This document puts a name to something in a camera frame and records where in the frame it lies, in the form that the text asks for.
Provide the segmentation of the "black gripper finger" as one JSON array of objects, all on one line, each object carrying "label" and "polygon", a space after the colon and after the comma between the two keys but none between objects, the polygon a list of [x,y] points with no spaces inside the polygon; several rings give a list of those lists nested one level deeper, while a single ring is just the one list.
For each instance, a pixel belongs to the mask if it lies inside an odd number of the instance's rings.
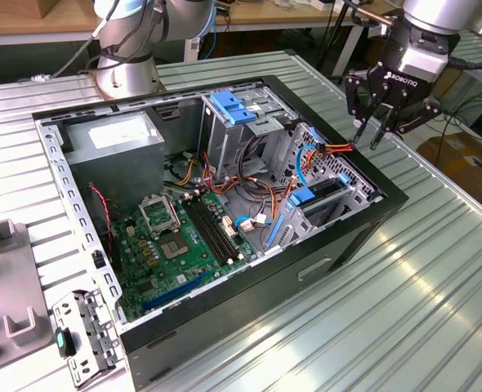
[{"label": "black gripper finger", "polygon": [[[359,90],[365,88],[368,91],[368,100],[361,100]],[[346,105],[348,114],[359,122],[357,132],[352,143],[357,144],[364,133],[369,119],[377,110],[384,99],[384,84],[380,82],[368,82],[361,74],[354,73],[345,77]]]},{"label": "black gripper finger", "polygon": [[395,135],[407,134],[437,117],[441,113],[441,103],[431,98],[425,99],[422,102],[422,107],[414,115],[405,119],[400,117],[399,108],[393,108],[372,138],[369,148],[375,150],[386,133],[392,133]]}]

